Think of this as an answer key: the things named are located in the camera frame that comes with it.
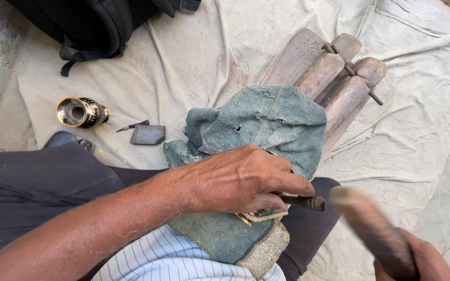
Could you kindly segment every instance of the person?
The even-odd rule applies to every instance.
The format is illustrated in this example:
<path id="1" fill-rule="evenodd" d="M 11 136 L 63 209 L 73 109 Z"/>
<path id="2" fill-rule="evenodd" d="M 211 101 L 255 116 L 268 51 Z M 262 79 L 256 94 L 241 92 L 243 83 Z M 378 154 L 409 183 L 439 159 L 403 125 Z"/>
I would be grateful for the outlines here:
<path id="1" fill-rule="evenodd" d="M 339 185 L 290 170 L 253 144 L 164 170 L 108 167 L 76 143 L 0 152 L 0 280 L 253 280 L 165 223 L 188 213 L 287 210 L 271 191 L 327 198 Z M 290 243 L 263 279 L 297 280 L 338 219 L 331 203 L 325 213 L 291 206 L 282 219 Z M 450 280 L 433 246 L 403 235 L 422 280 Z M 390 280 L 375 268 L 378 281 Z"/>

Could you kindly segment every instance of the leg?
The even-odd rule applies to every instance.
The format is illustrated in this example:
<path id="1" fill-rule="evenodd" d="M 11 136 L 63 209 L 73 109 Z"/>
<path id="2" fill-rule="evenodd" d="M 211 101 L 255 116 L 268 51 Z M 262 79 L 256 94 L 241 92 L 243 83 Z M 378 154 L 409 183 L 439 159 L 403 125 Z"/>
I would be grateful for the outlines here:
<path id="1" fill-rule="evenodd" d="M 316 177 L 312 184 L 316 195 L 324 197 L 328 202 L 326 212 L 318 213 L 291 206 L 289 214 L 281 220 L 290 234 L 290 242 L 280 255 L 277 264 L 284 271 L 288 281 L 298 280 L 307 271 L 307 266 L 340 218 L 328 200 L 330 189 L 340 184 L 327 177 Z"/>
<path id="2" fill-rule="evenodd" d="M 155 175 L 117 171 L 121 177 L 75 142 L 0 153 L 0 249 L 56 215 L 123 189 L 123 178 L 131 184 Z"/>

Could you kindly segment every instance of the man's right hand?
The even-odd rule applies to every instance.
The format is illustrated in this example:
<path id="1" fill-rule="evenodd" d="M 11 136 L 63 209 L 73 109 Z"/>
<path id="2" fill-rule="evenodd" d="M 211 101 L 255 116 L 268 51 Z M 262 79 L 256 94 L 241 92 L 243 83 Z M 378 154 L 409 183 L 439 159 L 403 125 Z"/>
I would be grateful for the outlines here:
<path id="1" fill-rule="evenodd" d="M 417 269 L 420 272 L 420 280 L 450 281 L 449 265 L 435 247 L 404 229 L 400 229 L 400 231 L 412 250 Z M 393 281 L 377 260 L 374 261 L 374 271 L 376 272 L 376 281 Z"/>
<path id="2" fill-rule="evenodd" d="M 286 159 L 248 144 L 169 169 L 147 183 L 154 182 L 160 193 L 172 196 L 169 200 L 179 205 L 182 214 L 287 210 L 287 204 L 271 191 L 307 197 L 315 194 L 307 178 L 290 170 Z"/>

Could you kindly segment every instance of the chisel handle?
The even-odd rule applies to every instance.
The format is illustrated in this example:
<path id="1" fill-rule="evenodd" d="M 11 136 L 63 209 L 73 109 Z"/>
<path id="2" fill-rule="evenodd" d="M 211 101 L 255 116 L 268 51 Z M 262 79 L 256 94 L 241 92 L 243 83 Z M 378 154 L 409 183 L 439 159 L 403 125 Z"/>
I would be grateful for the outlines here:
<path id="1" fill-rule="evenodd" d="M 326 211 L 326 200 L 322 197 L 301 197 L 289 195 L 279 195 L 279 197 L 286 204 L 308 208 L 317 212 Z"/>

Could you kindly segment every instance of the shirt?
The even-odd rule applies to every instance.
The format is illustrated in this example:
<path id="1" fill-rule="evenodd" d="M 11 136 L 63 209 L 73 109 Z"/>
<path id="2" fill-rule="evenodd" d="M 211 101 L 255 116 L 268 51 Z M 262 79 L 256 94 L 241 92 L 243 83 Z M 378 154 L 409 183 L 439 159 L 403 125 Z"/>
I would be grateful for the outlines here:
<path id="1" fill-rule="evenodd" d="M 168 225 L 140 237 L 117 252 L 102 266 L 93 281 L 253 281 L 242 266 L 212 261 L 190 240 L 176 234 Z M 264 281 L 285 281 L 277 264 Z"/>

